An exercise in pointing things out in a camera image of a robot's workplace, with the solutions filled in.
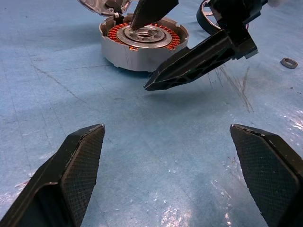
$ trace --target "robotic arm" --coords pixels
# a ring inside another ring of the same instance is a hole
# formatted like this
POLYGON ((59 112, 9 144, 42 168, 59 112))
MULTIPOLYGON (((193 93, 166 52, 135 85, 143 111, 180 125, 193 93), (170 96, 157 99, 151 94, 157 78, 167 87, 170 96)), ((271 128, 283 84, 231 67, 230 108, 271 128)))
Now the robotic arm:
MULTIPOLYGON (((268 0, 209 0, 210 9, 221 30, 193 49, 184 48, 163 62, 144 86, 146 90, 166 90, 193 82, 230 59, 246 59, 258 49, 245 25, 260 16, 268 0)), ((269 4, 276 6, 279 0, 269 4)), ((139 0, 131 22, 139 29, 157 22, 176 5, 178 0, 139 0)))

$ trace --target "table surface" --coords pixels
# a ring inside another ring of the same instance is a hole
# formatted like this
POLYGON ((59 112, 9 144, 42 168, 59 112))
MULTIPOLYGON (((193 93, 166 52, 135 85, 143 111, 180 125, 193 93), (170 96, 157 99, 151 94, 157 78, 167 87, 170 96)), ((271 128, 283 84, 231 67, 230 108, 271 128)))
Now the table surface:
MULTIPOLYGON (((189 47, 208 37, 199 4, 181 0, 169 13, 189 30, 189 47)), ((104 123, 82 226, 265 227, 229 126, 279 134, 303 156, 301 1, 265 6, 250 24, 259 54, 167 91, 145 91, 146 73, 102 56, 103 20, 76 0, 1 3, 0 218, 69 133, 104 123)))

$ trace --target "copper coil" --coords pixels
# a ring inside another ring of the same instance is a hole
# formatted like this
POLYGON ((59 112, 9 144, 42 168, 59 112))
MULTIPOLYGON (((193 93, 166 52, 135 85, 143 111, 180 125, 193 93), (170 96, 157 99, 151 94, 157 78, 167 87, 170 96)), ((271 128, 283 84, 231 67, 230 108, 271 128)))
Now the copper coil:
MULTIPOLYGON (((113 40, 113 41, 115 41, 115 42, 117 42, 117 43, 119 43, 119 44, 123 44, 123 43, 117 38, 117 31, 118 31, 119 29, 121 29, 122 27, 125 27, 125 26, 127 26, 127 25, 129 25, 129 23, 123 23, 123 24, 116 25, 115 27, 113 27, 113 28, 111 28, 111 29, 109 30, 107 36, 108 36, 111 40, 113 40)), ((155 26, 155 27, 159 27, 159 28, 164 29, 164 30, 167 31, 167 32, 171 35, 171 37, 172 37, 172 40, 171 40, 170 44, 168 44, 167 46, 164 46, 163 48, 167 48, 167 49, 169 49, 170 51, 171 51, 171 50, 175 50, 176 47, 181 43, 180 37, 179 37, 174 31, 172 31, 171 29, 169 29, 169 28, 167 28, 167 27, 165 27, 165 26, 162 26, 162 25, 155 24, 155 23, 152 24, 152 25, 155 26)), ((129 49, 132 50, 132 51, 137 51, 139 48, 138 48, 138 47, 134 47, 134 46, 130 46, 129 49)))

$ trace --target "small metal ring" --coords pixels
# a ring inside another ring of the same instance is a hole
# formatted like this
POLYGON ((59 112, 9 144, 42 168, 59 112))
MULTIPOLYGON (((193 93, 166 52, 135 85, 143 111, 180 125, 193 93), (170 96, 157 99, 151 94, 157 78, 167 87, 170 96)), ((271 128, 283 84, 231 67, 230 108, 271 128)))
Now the small metal ring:
POLYGON ((298 66, 298 63, 290 58, 283 58, 281 64, 289 69, 295 69, 298 66))

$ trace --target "blue mat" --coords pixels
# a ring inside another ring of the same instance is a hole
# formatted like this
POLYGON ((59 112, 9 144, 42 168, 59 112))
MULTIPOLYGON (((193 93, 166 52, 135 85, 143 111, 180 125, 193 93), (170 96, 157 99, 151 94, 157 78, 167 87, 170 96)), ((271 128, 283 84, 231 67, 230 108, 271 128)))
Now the blue mat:
MULTIPOLYGON (((190 32, 200 1, 169 13, 190 32)), ((265 227, 243 179, 232 123, 279 134, 303 156, 300 0, 264 7, 250 24, 259 54, 194 83, 143 89, 146 73, 100 53, 105 18, 76 0, 0 7, 0 218, 35 170, 82 127, 106 125, 84 227, 265 227), (298 61, 295 70, 280 64, 298 61)))

